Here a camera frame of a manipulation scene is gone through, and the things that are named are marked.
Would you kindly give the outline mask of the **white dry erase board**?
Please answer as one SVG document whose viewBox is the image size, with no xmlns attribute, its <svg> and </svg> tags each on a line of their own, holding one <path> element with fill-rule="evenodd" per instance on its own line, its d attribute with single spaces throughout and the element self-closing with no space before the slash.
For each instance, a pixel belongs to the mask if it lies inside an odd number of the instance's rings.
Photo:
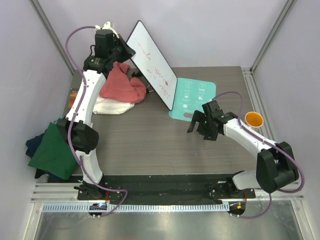
<svg viewBox="0 0 320 240">
<path fill-rule="evenodd" d="M 135 24 L 126 43 L 135 51 L 131 61 L 171 111 L 178 78 L 141 20 Z"/>
</svg>

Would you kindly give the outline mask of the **metal wire board stand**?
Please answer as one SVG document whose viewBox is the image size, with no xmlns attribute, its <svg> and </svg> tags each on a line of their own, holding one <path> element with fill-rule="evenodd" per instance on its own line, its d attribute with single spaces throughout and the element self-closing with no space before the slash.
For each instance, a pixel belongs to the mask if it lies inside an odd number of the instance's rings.
<svg viewBox="0 0 320 240">
<path fill-rule="evenodd" d="M 142 81 L 142 83 L 144 84 L 144 86 L 146 88 L 147 94 L 155 91 L 140 70 L 132 72 L 131 77 L 136 77 Z"/>
</svg>

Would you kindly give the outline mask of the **teal cutting board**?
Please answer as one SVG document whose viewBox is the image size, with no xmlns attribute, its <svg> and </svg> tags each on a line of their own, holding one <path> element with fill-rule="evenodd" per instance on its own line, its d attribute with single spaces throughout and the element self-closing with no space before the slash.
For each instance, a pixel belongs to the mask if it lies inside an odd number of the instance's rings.
<svg viewBox="0 0 320 240">
<path fill-rule="evenodd" d="M 216 96 L 216 89 L 216 84 L 211 81 L 179 77 L 169 117 L 190 122 L 194 112 L 202 111 L 202 105 Z"/>
</svg>

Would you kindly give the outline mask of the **red t shirt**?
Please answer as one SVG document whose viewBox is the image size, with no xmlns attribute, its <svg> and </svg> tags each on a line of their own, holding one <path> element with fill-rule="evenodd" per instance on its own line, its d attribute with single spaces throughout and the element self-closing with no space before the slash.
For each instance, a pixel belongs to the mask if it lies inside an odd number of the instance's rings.
<svg viewBox="0 0 320 240">
<path fill-rule="evenodd" d="M 99 96 L 124 103 L 142 102 L 147 95 L 147 88 L 139 78 L 127 76 L 129 68 L 130 66 L 126 63 L 115 62 Z"/>
</svg>

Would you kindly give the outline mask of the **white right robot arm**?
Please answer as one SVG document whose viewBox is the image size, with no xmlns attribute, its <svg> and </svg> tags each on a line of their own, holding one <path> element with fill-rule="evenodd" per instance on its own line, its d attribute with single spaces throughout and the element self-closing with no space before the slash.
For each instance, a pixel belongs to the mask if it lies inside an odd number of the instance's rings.
<svg viewBox="0 0 320 240">
<path fill-rule="evenodd" d="M 237 115 L 223 112 L 216 100 L 202 105 L 196 110 L 187 130 L 196 130 L 204 140 L 216 141 L 224 135 L 246 149 L 256 159 L 254 171 L 239 171 L 226 182 L 226 193 L 238 197 L 245 189 L 260 188 L 271 194 L 299 179 L 299 171 L 294 164 L 291 146 L 286 142 L 277 143 L 247 128 Z"/>
</svg>

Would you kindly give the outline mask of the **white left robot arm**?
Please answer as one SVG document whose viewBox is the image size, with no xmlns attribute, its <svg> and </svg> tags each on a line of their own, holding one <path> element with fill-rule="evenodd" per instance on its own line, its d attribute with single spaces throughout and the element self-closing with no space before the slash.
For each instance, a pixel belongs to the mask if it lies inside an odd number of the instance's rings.
<svg viewBox="0 0 320 240">
<path fill-rule="evenodd" d="M 97 159 L 96 148 L 99 134 L 92 127 L 92 114 L 99 92 L 105 84 L 114 63 L 130 59 L 135 51 L 131 49 L 112 27 L 92 26 L 95 43 L 83 66 L 75 64 L 81 76 L 81 84 L 75 101 L 57 127 L 69 145 L 72 155 L 83 173 L 83 181 L 90 184 L 89 194 L 100 200 L 107 192 L 101 184 L 103 172 Z"/>
</svg>

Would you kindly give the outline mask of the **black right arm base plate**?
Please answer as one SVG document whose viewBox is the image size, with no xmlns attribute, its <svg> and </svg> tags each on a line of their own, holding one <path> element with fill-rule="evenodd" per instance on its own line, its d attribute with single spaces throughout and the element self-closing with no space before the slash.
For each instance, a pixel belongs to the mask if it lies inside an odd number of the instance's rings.
<svg viewBox="0 0 320 240">
<path fill-rule="evenodd" d="M 253 188 L 238 190 L 226 181 L 209 182 L 205 184 L 205 187 L 208 190 L 209 198 L 213 200 L 256 198 L 256 193 Z"/>
</svg>

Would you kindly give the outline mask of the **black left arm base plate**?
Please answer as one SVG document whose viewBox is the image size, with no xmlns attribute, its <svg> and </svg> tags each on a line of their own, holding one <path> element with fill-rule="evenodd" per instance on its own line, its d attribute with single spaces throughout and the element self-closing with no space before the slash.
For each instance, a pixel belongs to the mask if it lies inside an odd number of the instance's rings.
<svg viewBox="0 0 320 240">
<path fill-rule="evenodd" d="M 81 183 L 79 186 L 74 186 L 73 188 L 77 190 L 77 199 L 81 201 L 106 199 L 111 201 L 119 201 L 125 196 L 125 193 L 120 191 L 122 189 L 120 183 L 114 183 L 110 180 L 107 180 L 104 183 L 100 183 L 100 185 L 104 188 L 113 189 L 115 191 L 106 191 L 86 182 Z"/>
</svg>

